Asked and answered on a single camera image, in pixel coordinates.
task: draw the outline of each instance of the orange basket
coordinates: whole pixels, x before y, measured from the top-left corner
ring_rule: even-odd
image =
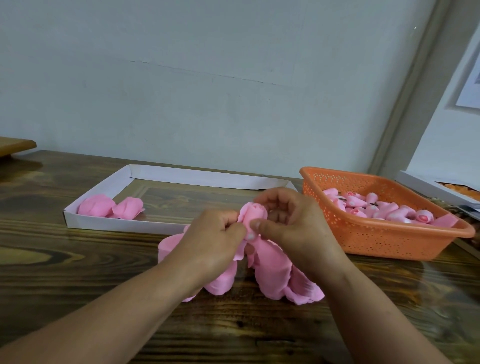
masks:
[[[303,193],[314,197],[338,243],[346,253],[408,260],[432,260],[454,238],[471,238],[474,228],[459,219],[454,228],[419,226],[359,218],[336,207],[322,192],[328,188],[352,191],[362,195],[375,192],[380,201],[396,202],[415,210],[429,210],[435,218],[448,211],[419,196],[408,188],[386,178],[368,174],[303,167]]]

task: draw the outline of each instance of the person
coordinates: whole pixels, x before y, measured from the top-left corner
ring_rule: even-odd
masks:
[[[262,192],[268,220],[251,227],[277,243],[324,291],[356,363],[450,363],[348,259],[316,201]],[[205,211],[160,264],[83,308],[0,349],[0,363],[127,363],[187,297],[231,263],[246,229],[236,211]]]

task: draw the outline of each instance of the white cardboard box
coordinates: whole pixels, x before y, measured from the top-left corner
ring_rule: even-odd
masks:
[[[74,229],[125,231],[162,235],[182,233],[185,224],[96,218],[77,214],[78,206],[80,206],[80,203],[85,199],[96,194],[104,194],[110,198],[114,198],[135,179],[190,184],[196,186],[236,188],[242,190],[266,190],[274,187],[287,187],[295,191],[297,190],[292,182],[277,178],[129,164],[100,182],[64,209],[63,215],[67,227]]]
[[[395,180],[402,185],[411,188],[412,190],[430,197],[430,198],[439,198],[448,204],[454,206],[460,205],[469,205],[469,204],[478,204],[477,200],[465,196],[463,194],[459,194],[447,187],[442,186],[438,182],[441,183],[451,183],[451,184],[459,184],[463,186],[467,186],[473,190],[480,191],[478,186],[474,186],[471,183],[465,183],[463,181],[454,180],[451,178],[444,178],[444,177],[433,177],[433,176],[420,176],[411,172],[407,171],[400,171],[395,178]]]

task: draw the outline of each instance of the brown wooden surface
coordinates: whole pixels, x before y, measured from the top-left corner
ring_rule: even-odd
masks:
[[[156,264],[158,236],[69,230],[63,220],[68,204],[128,163],[44,151],[0,159],[0,345]],[[351,259],[450,359],[479,362],[479,260],[454,244],[428,263]],[[230,292],[181,304],[132,362],[350,362],[325,302],[266,299],[245,263]]]
[[[14,139],[0,136],[0,157],[36,148],[33,140]]]

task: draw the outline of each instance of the bare forearm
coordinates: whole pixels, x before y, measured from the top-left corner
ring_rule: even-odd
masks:
[[[188,296],[189,275],[165,261],[0,349],[0,362],[127,363]]]
[[[317,281],[357,363],[450,363],[350,261],[336,278]]]

